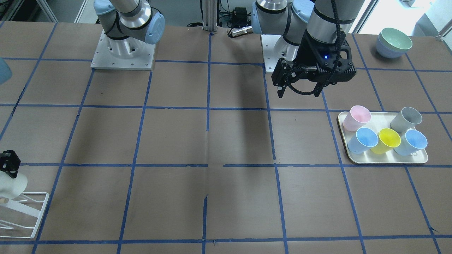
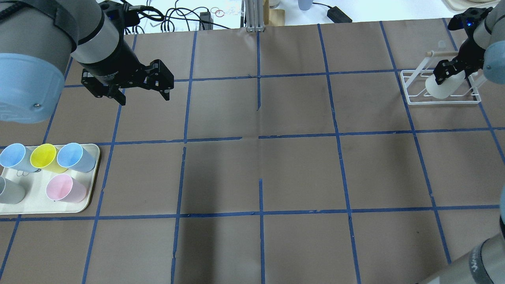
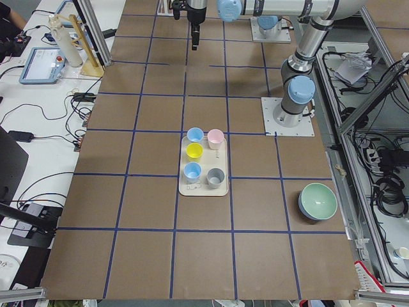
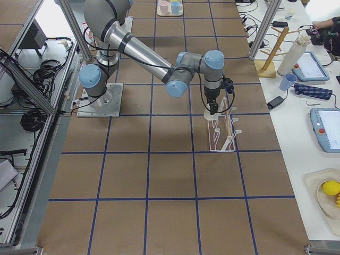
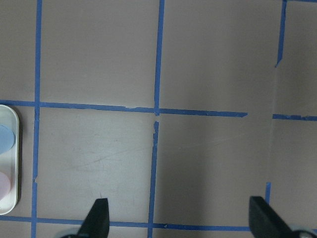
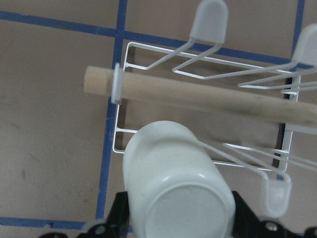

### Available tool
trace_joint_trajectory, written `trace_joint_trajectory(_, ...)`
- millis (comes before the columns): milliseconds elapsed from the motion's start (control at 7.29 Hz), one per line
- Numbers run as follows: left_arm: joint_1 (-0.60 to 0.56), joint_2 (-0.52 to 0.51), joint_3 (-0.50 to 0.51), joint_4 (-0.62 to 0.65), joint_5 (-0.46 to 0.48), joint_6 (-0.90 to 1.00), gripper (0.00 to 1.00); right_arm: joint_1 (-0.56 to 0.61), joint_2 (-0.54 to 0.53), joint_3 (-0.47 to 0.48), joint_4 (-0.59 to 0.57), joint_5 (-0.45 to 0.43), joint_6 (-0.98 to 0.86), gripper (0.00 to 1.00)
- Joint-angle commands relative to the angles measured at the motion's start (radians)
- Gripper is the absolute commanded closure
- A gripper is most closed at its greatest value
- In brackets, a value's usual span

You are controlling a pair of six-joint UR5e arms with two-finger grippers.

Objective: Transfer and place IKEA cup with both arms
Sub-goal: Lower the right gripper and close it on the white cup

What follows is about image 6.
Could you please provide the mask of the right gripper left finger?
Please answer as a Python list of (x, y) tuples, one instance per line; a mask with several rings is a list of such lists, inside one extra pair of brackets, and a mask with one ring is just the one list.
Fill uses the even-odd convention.
[(81, 230), (82, 238), (126, 238), (129, 228), (129, 203), (127, 191), (115, 195), (106, 218), (87, 222)]

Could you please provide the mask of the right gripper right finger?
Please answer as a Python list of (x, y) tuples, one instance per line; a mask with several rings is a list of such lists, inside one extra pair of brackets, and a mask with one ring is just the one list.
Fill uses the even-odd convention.
[(234, 238), (291, 238), (282, 225), (271, 220), (261, 221), (237, 191), (232, 191), (236, 210), (232, 236)]

